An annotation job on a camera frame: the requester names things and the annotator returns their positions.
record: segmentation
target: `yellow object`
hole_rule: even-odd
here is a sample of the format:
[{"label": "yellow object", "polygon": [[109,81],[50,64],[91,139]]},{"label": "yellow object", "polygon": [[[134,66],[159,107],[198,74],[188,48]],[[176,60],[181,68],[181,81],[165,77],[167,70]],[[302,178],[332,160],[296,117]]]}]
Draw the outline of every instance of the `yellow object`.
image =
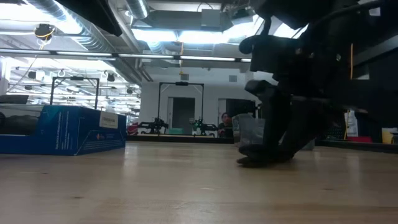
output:
[{"label": "yellow object", "polygon": [[393,135],[390,133],[389,130],[383,129],[381,131],[381,137],[382,137],[383,144],[391,144]]}]

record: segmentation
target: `metal frame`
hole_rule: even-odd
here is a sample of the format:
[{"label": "metal frame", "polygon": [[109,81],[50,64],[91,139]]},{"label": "metal frame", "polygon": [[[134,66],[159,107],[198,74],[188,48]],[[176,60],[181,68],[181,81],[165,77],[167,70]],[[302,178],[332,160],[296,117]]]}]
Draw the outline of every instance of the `metal frame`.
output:
[{"label": "metal frame", "polygon": [[[158,99],[157,99],[157,118],[159,119],[160,115],[160,95],[161,95],[161,88],[163,84],[169,84],[169,85],[177,85],[178,82],[160,82],[159,83],[159,94],[158,94]],[[205,84],[203,83],[187,83],[188,85],[200,85],[201,86],[201,118],[203,119],[203,96],[205,95]]]},{"label": "metal frame", "polygon": [[[55,85],[55,81],[61,79],[62,81]],[[95,106],[94,109],[97,110],[97,105],[98,105],[98,93],[100,90],[100,79],[99,78],[83,78],[83,77],[52,77],[52,84],[51,84],[51,96],[50,96],[50,105],[53,103],[53,98],[54,98],[54,90],[56,87],[61,85],[61,83],[65,80],[71,80],[71,81],[83,81],[83,80],[95,80],[97,81],[97,86],[96,86],[96,91],[95,91]]]},{"label": "metal frame", "polygon": [[214,57],[196,55],[157,55],[140,53],[102,53],[102,52],[75,52],[67,50],[32,50],[32,49],[5,49],[0,48],[0,54],[9,57],[38,57],[38,58],[82,58],[91,60],[116,60],[117,58],[141,59],[171,59],[171,60],[196,60],[211,62],[250,63],[250,58],[241,57]]}]

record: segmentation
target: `door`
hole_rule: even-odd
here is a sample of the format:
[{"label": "door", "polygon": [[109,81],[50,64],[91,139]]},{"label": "door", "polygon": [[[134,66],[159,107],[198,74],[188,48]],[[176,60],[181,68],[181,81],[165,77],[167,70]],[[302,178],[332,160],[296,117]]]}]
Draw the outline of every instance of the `door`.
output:
[{"label": "door", "polygon": [[173,98],[172,127],[182,128],[182,134],[192,134],[190,119],[195,117],[194,98]]},{"label": "door", "polygon": [[256,102],[251,100],[226,100],[226,112],[232,118],[238,114],[251,113],[256,117]]},{"label": "door", "polygon": [[167,124],[169,128],[173,128],[173,98],[169,97],[167,100]]}]

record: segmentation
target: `doorway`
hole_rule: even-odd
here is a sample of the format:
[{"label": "doorway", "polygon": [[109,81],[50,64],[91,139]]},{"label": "doorway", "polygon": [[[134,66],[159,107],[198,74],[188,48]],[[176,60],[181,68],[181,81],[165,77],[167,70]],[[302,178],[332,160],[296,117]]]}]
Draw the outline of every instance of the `doorway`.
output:
[{"label": "doorway", "polygon": [[192,134],[190,120],[195,117],[195,99],[183,97],[170,97],[167,121],[171,128],[182,129],[182,134]]}]

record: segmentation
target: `blue box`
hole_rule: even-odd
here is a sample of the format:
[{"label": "blue box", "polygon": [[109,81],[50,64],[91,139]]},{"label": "blue box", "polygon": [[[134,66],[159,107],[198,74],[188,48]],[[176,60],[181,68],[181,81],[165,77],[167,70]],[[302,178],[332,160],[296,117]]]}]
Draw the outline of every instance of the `blue box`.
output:
[{"label": "blue box", "polygon": [[77,156],[126,147],[126,117],[79,106],[0,105],[0,153]]}]

